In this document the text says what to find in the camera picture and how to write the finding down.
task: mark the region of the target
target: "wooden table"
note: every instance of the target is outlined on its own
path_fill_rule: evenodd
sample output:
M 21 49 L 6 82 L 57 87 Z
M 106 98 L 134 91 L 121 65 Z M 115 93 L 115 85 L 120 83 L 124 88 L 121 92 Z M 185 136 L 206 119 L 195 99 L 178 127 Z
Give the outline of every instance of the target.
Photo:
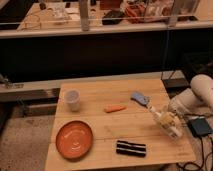
M 72 113 L 62 100 L 63 93 L 70 89 L 80 92 L 81 110 L 78 113 Z M 168 104 L 169 97 L 159 79 L 63 84 L 49 144 L 46 170 L 87 170 L 194 161 L 195 154 L 186 133 L 179 140 L 171 140 L 154 122 L 152 114 L 146 108 L 130 100 L 134 91 L 149 96 L 151 105 L 157 109 Z M 105 113 L 103 109 L 112 104 L 123 104 L 127 109 Z M 55 146 L 59 129 L 73 120 L 88 123 L 94 134 L 92 149 L 77 162 L 65 160 Z M 116 154 L 118 139 L 145 143 L 147 156 L 139 158 Z

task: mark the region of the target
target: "black and white object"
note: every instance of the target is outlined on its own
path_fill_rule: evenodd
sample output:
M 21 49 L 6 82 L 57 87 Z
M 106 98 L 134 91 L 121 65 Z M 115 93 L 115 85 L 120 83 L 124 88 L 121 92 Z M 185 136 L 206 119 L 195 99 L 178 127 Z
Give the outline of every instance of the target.
M 145 157 L 146 156 L 146 144 L 136 144 L 127 141 L 117 141 L 116 153 L 125 154 L 131 156 Z

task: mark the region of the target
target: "paper cup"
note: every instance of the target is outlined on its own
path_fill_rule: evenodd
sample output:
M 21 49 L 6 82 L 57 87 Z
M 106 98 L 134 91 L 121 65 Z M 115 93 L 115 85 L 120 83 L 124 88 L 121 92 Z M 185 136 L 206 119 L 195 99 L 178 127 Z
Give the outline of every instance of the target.
M 71 111 L 77 112 L 80 108 L 80 99 L 78 91 L 66 91 L 64 94 L 64 102 L 69 106 Z

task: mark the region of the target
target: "black panel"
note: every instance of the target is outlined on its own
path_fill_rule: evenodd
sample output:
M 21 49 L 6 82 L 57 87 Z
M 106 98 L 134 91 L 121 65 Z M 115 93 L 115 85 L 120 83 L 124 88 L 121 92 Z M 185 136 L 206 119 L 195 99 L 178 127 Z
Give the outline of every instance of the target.
M 161 69 L 165 32 L 0 40 L 0 73 L 35 81 Z
M 181 68 L 185 54 L 209 51 L 213 51 L 213 28 L 171 31 L 167 69 Z

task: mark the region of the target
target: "gray object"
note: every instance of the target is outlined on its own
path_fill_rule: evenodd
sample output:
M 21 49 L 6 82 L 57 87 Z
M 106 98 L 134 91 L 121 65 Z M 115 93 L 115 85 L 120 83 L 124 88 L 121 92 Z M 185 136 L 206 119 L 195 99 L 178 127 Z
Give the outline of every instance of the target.
M 132 93 L 131 95 L 131 99 L 135 100 L 136 102 L 138 102 L 140 105 L 147 107 L 147 105 L 149 104 L 149 97 L 144 96 L 143 94 L 135 91 Z

